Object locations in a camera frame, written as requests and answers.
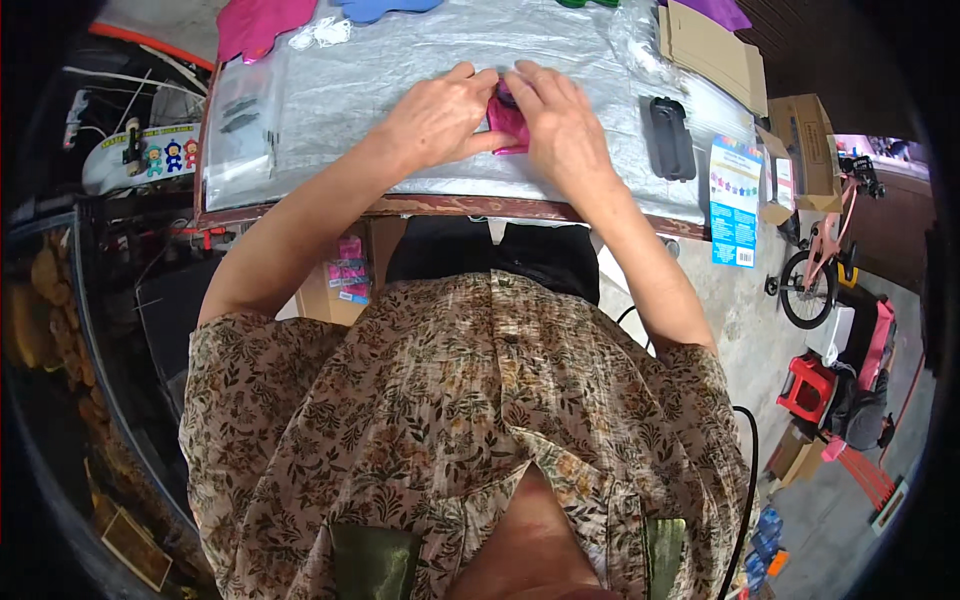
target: finger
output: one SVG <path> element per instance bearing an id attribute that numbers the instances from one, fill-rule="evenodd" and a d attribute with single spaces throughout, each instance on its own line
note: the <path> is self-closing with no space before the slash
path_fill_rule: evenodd
<path id="1" fill-rule="evenodd" d="M 590 98 L 587 96 L 587 93 L 579 85 L 577 85 L 576 87 L 577 87 L 577 102 L 580 103 L 581 107 L 586 108 L 587 110 L 592 110 L 592 107 L 590 106 Z"/>
<path id="2" fill-rule="evenodd" d="M 551 104 L 563 100 L 564 95 L 557 87 L 557 72 L 553 69 L 544 69 L 532 60 L 518 60 L 516 70 L 534 87 L 537 95 L 544 104 Z"/>
<path id="3" fill-rule="evenodd" d="M 470 62 L 464 60 L 463 62 L 458 62 L 456 66 L 450 69 L 450 72 L 442 77 L 448 81 L 455 81 L 458 79 L 466 79 L 472 77 L 474 73 L 473 65 Z"/>
<path id="4" fill-rule="evenodd" d="M 500 81 L 500 76 L 494 69 L 484 69 L 468 81 L 478 91 L 480 98 L 487 102 L 493 96 L 493 91 L 496 89 L 497 82 Z"/>
<path id="5" fill-rule="evenodd" d="M 577 86 L 568 78 L 566 75 L 558 73 L 554 76 L 555 81 L 557 82 L 557 88 L 560 89 L 564 97 L 573 103 L 580 104 L 580 99 L 577 97 Z"/>
<path id="6" fill-rule="evenodd" d="M 519 141 L 506 132 L 475 133 L 467 138 L 464 144 L 463 155 L 460 158 L 478 155 L 482 152 L 493 152 L 497 148 L 515 146 Z"/>
<path id="7" fill-rule="evenodd" d="M 470 78 L 470 82 L 481 89 L 484 87 L 493 88 L 498 81 L 500 81 L 500 76 L 496 69 L 484 69 Z"/>
<path id="8" fill-rule="evenodd" d="M 514 97 L 517 107 L 527 119 L 543 110 L 543 100 L 537 95 L 537 91 L 528 85 L 517 73 L 508 72 L 503 76 L 507 82 L 507 88 Z"/>

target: bicycle tire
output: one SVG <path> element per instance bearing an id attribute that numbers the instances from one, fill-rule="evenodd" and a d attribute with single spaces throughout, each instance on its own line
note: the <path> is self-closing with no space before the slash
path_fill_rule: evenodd
<path id="1" fill-rule="evenodd" d="M 827 301 L 824 303 L 824 309 L 813 319 L 802 319 L 800 315 L 794 312 L 793 306 L 790 304 L 790 298 L 787 296 L 790 292 L 784 288 L 790 285 L 789 279 L 793 273 L 793 268 L 796 267 L 798 263 L 808 260 L 809 258 L 809 250 L 797 252 L 786 262 L 786 265 L 783 267 L 783 272 L 780 274 L 780 303 L 783 305 L 783 312 L 786 314 L 786 318 L 790 320 L 790 323 L 800 329 L 812 329 L 826 321 L 830 311 L 833 310 L 833 305 L 837 297 L 837 270 L 836 265 L 830 260 L 824 265 L 823 269 L 821 269 L 827 278 Z"/>

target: pink bicycle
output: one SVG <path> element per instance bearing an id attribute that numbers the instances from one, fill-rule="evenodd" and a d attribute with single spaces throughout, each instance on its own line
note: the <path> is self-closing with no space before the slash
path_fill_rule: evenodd
<path id="1" fill-rule="evenodd" d="M 840 170 L 844 186 L 841 202 L 846 213 L 833 212 L 813 224 L 810 239 L 803 240 L 801 251 L 787 261 L 780 281 L 775 276 L 767 277 L 764 286 L 770 296 L 780 294 L 787 319 L 801 329 L 812 329 L 827 320 L 837 299 L 837 265 L 843 266 L 847 280 L 853 277 L 856 242 L 844 250 L 843 241 L 858 191 L 874 198 L 882 198 L 886 193 L 883 184 L 876 180 L 869 156 L 841 158 Z M 832 236 L 834 228 L 840 229 L 836 237 Z"/>

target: red stool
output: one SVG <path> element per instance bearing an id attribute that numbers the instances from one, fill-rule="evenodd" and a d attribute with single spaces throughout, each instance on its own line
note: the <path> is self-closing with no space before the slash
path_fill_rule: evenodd
<path id="1" fill-rule="evenodd" d="M 795 356 L 790 361 L 790 372 L 793 373 L 793 382 L 788 391 L 778 396 L 777 404 L 801 419 L 819 425 L 836 391 L 836 373 L 824 367 L 812 354 Z"/>

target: red pipe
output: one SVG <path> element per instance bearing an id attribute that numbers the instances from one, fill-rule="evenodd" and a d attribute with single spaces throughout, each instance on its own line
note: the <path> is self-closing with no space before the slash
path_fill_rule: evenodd
<path id="1" fill-rule="evenodd" d="M 903 401 L 903 406 L 900 408 L 900 414 L 897 415 L 897 420 L 894 421 L 894 425 L 900 427 L 900 420 L 903 419 L 903 413 L 906 412 L 907 404 L 910 403 L 910 398 L 913 397 L 913 391 L 917 387 L 917 381 L 920 380 L 920 372 L 924 370 L 924 360 L 926 356 L 921 352 L 920 354 L 920 364 L 917 365 L 917 372 L 913 375 L 913 383 L 910 384 L 910 391 L 906 393 L 906 400 Z M 887 450 L 890 449 L 890 445 L 883 448 L 883 451 L 880 452 L 880 460 L 876 462 L 877 466 L 883 469 L 883 457 L 887 455 Z"/>
<path id="2" fill-rule="evenodd" d="M 116 37 L 117 39 L 124 39 L 133 43 L 143 44 L 144 46 L 150 46 L 154 50 L 159 50 L 160 52 L 169 54 L 172 57 L 177 57 L 178 59 L 193 62 L 197 66 L 201 66 L 207 71 L 213 72 L 213 63 L 209 60 L 201 59 L 200 57 L 190 54 L 185 50 L 181 50 L 176 46 L 171 46 L 168 43 L 160 41 L 159 39 L 153 39 L 150 36 L 144 36 L 143 34 L 138 34 L 137 32 L 114 27 L 106 23 L 98 23 L 96 21 L 90 25 L 89 31 L 97 36 Z"/>

